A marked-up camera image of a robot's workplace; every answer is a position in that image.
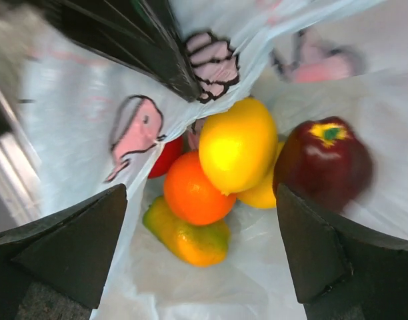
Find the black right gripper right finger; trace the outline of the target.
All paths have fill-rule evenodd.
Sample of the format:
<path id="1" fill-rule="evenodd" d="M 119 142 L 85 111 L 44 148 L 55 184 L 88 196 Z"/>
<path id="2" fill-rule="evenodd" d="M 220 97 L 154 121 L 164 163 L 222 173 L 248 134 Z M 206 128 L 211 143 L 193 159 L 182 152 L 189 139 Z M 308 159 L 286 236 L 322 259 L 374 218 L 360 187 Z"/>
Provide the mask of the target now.
<path id="1" fill-rule="evenodd" d="M 287 186 L 279 228 L 308 319 L 408 319 L 408 240 L 324 210 Z"/>

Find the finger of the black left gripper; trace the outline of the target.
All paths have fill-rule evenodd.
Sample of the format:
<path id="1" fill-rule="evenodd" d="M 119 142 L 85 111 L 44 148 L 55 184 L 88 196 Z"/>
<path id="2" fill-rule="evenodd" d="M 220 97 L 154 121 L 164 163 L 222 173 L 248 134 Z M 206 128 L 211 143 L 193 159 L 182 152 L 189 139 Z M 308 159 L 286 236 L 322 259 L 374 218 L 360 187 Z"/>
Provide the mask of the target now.
<path id="1" fill-rule="evenodd" d="M 162 83 L 188 102 L 201 94 L 168 1 L 31 1 L 64 36 Z"/>

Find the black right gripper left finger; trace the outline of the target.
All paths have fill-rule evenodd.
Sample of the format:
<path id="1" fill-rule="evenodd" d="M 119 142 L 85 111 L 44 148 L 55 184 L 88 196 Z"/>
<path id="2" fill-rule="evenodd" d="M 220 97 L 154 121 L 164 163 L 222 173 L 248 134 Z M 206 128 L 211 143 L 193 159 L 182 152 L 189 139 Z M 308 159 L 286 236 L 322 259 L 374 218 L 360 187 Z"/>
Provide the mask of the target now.
<path id="1" fill-rule="evenodd" d="M 89 319 L 108 277 L 127 208 L 118 184 L 0 232 L 0 319 Z"/>

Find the light blue plastic bag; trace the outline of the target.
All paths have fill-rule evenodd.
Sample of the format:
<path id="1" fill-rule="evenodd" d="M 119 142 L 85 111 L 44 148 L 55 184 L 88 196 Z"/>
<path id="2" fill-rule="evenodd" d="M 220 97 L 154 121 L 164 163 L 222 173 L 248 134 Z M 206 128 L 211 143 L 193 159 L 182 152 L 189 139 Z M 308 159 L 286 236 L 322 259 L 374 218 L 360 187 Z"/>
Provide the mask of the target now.
<path id="1" fill-rule="evenodd" d="M 280 132 L 338 115 L 375 158 L 375 182 L 352 202 L 352 220 L 408 240 L 408 1 L 173 1 L 180 32 L 226 36 L 238 84 L 219 100 L 188 103 L 153 79 L 82 49 L 52 27 L 37 40 L 22 81 L 22 124 L 40 159 L 39 207 L 49 215 L 107 188 L 111 131 L 129 95 L 148 95 L 172 139 L 194 120 L 254 93 Z M 296 84 L 269 74 L 269 55 L 293 59 L 294 32 L 350 45 L 365 60 L 356 77 Z M 93 319 L 304 319 L 274 210 L 238 204 L 228 216 L 227 259 L 200 268 L 174 257 L 140 222 L 160 193 L 145 176 L 161 147 L 131 156 L 116 181 L 128 207 Z"/>

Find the dark red fake apple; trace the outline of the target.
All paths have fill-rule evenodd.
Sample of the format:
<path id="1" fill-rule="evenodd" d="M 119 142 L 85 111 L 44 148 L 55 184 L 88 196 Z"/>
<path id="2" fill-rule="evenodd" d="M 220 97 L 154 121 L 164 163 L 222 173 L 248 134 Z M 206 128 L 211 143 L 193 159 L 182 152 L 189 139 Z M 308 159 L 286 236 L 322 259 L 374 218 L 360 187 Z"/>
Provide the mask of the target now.
<path id="1" fill-rule="evenodd" d="M 373 160 L 350 124 L 332 116 L 305 121 L 289 134 L 275 164 L 273 192 L 284 184 L 341 213 L 373 180 Z"/>

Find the red fake pomegranate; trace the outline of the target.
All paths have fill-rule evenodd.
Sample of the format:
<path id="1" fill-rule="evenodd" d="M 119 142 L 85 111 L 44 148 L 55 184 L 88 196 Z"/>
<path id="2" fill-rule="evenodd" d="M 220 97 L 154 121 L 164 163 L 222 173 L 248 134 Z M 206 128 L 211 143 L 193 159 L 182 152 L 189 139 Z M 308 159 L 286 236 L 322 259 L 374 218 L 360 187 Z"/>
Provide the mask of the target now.
<path id="1" fill-rule="evenodd" d="M 175 160 L 183 153 L 183 137 L 178 138 L 165 144 L 162 153 L 149 172 L 148 178 L 154 179 L 165 175 Z"/>

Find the orange fake orange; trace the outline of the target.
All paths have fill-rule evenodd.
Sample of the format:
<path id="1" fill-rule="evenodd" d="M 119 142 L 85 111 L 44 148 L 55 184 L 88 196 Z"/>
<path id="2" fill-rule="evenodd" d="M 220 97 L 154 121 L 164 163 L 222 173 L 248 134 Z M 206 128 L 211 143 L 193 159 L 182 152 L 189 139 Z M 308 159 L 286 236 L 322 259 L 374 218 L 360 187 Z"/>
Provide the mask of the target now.
<path id="1" fill-rule="evenodd" d="M 180 156 L 168 170 L 164 198 L 180 219 L 198 226 L 223 219 L 233 208 L 236 196 L 224 195 L 203 172 L 197 151 Z"/>

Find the yellow green fake mango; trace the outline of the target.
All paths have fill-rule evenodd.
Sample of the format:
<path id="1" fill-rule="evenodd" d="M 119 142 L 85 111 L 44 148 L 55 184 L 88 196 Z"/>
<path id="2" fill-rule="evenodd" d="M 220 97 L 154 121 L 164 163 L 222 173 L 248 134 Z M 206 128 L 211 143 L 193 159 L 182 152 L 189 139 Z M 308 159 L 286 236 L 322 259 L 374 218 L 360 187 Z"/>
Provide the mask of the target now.
<path id="1" fill-rule="evenodd" d="M 193 266 L 209 267 L 227 257 L 231 232 L 224 220 L 192 225 L 174 215 L 159 196 L 143 214 L 142 223 L 172 254 Z"/>

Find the yellow fake lemon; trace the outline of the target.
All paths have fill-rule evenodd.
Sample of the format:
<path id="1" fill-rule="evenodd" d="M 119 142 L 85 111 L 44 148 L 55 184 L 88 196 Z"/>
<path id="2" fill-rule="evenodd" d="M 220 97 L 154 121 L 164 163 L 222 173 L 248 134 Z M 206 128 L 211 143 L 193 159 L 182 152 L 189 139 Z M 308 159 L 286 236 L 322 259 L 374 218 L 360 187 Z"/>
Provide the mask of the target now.
<path id="1" fill-rule="evenodd" d="M 203 171 L 222 193 L 254 187 L 275 157 L 277 127 L 266 106 L 255 98 L 234 103 L 229 110 L 209 116 L 199 138 Z"/>

